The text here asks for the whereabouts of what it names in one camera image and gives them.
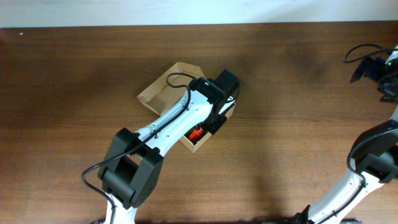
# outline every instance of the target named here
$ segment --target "black cable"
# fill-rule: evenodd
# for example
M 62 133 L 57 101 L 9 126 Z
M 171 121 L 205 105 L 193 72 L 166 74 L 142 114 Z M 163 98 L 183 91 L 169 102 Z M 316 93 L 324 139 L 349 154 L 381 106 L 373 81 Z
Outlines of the black cable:
M 359 57 L 359 58 L 356 58 L 356 59 L 347 60 L 347 58 L 348 58 L 348 56 L 350 55 L 350 53 L 353 52 L 354 50 L 360 48 L 360 47 L 377 47 L 377 48 L 379 48 L 380 50 L 375 51 L 375 52 L 372 52 L 372 53 L 370 53 L 370 54 L 364 55 L 364 56 Z M 391 52 L 395 52 L 395 51 L 398 51 L 398 49 L 385 49 L 384 47 L 381 47 L 381 46 L 379 46 L 379 45 L 377 45 L 377 44 L 361 44 L 361 45 L 358 45 L 358 46 L 352 48 L 351 50 L 349 50 L 349 51 L 347 52 L 346 56 L 344 57 L 343 62 L 344 62 L 344 63 L 356 62 L 356 61 L 358 61 L 358 60 L 362 60 L 362 59 L 364 59 L 364 58 L 366 58 L 366 57 L 369 57 L 369 56 L 372 56 L 372 55 L 376 55 L 376 54 L 379 54 L 379 53 L 387 53 L 387 54 L 390 55 Z
M 179 116 L 181 116 L 181 114 L 184 113 L 184 111 L 185 111 L 186 109 L 188 109 L 189 102 L 191 101 L 191 89 L 189 89 L 189 86 L 188 86 L 188 85 L 177 85 L 177 86 L 175 86 L 175 85 L 171 84 L 171 83 L 169 82 L 169 77 L 172 76 L 172 75 L 185 75 L 185 76 L 190 77 L 190 78 L 193 78 L 193 79 L 197 79 L 197 78 L 194 77 L 194 76 L 192 76 L 192 75 L 188 75 L 188 74 L 186 74 L 186 73 L 180 73 L 180 72 L 171 73 L 171 74 L 169 74 L 169 75 L 166 76 L 166 82 L 167 82 L 167 84 L 170 85 L 171 87 L 173 87 L 173 88 L 180 88 L 180 87 L 185 87 L 185 88 L 187 88 L 188 100 L 187 100 L 187 102 L 184 104 L 182 110 L 181 110 L 180 112 L 178 112 L 178 114 L 176 114 L 172 119 L 168 120 L 165 124 L 163 124 L 159 129 L 154 130 L 153 133 L 152 133 L 150 136 L 148 136 L 148 138 L 146 138 L 145 140 L 143 140 L 139 145 L 136 145 L 136 146 L 133 147 L 132 149 L 128 149 L 128 150 L 127 150 L 126 152 L 124 152 L 124 153 L 120 153 L 119 155 L 116 155 L 116 156 L 114 156 L 114 157 L 112 157 L 112 158 L 109 158 L 109 159 L 106 159 L 106 160 L 104 160 L 104 161 L 102 161 L 102 162 L 99 162 L 99 163 L 97 163 L 97 164 L 95 164 L 95 165 L 93 165 L 93 166 L 87 168 L 86 170 L 84 170 L 84 171 L 81 173 L 81 179 L 82 179 L 83 183 L 84 183 L 85 185 L 87 185 L 87 187 L 93 189 L 95 192 L 97 192 L 97 193 L 99 193 L 100 195 L 102 195 L 104 198 L 106 198 L 106 199 L 111 203 L 111 205 L 112 205 L 112 208 L 111 208 L 111 209 L 112 209 L 112 214 L 111 214 L 110 224 L 113 224 L 113 221 L 114 221 L 116 205 L 115 205 L 115 203 L 114 203 L 114 201 L 112 200 L 111 197 L 109 197 L 109 196 L 108 196 L 106 193 L 104 193 L 102 190 L 100 190 L 100 189 L 94 187 L 93 185 L 91 185 L 91 184 L 86 180 L 86 174 L 89 173 L 89 172 L 91 172 L 91 171 L 93 171 L 93 170 L 95 170 L 95 169 L 97 169 L 97 168 L 99 168 L 99 167 L 101 167 L 101 166 L 103 166 L 103 165 L 109 164 L 110 162 L 112 162 L 112 161 L 114 161 L 114 160 L 116 160 L 116 159 L 120 159 L 120 158 L 122 158 L 123 156 L 126 156 L 126 155 L 128 155 L 128 154 L 131 154 L 131 153 L 135 152 L 135 151 L 138 150 L 141 146 L 143 146 L 147 141 L 149 141 L 149 140 L 152 139 L 154 136 L 156 136 L 159 132 L 161 132 L 161 130 L 163 130 L 165 127 L 167 127 L 171 122 L 175 121 Z
M 227 100 L 225 103 L 230 103 L 230 102 L 232 102 L 232 101 L 234 101 L 234 100 L 238 99 L 238 96 L 239 96 L 239 92 L 240 92 L 240 90 L 241 90 L 241 84 L 240 84 L 240 82 L 239 82 L 239 80 L 238 80 L 238 91 L 236 92 L 236 96 L 235 96 L 235 97 L 233 97 L 233 99 L 232 99 L 232 100 Z
M 322 224 L 324 222 L 326 222 L 327 220 L 329 220 L 331 217 L 334 217 L 335 215 L 339 214 L 341 211 L 343 211 L 351 202 L 353 202 L 353 200 L 359 195 L 359 193 L 361 193 L 362 189 L 366 188 L 366 178 L 364 175 L 360 174 L 359 172 L 357 172 L 353 166 L 351 165 L 351 159 L 353 158 L 355 152 L 364 144 L 368 143 L 369 141 L 372 141 L 373 139 L 376 139 L 380 136 L 383 136 L 385 134 L 389 134 L 391 132 L 394 131 L 398 131 L 398 128 L 388 128 L 387 131 L 384 131 L 382 133 L 379 134 L 375 134 L 373 136 L 371 136 L 370 138 L 365 139 L 363 142 L 359 143 L 358 145 L 356 145 L 348 154 L 347 157 L 347 166 L 348 169 L 355 173 L 356 175 L 360 176 L 362 178 L 361 181 L 361 185 L 359 186 L 358 190 L 355 192 L 355 194 L 341 207 L 339 208 L 337 211 L 333 212 L 331 215 L 329 215 L 328 217 L 326 217 L 325 219 L 323 219 L 322 221 L 318 222 L 318 224 Z

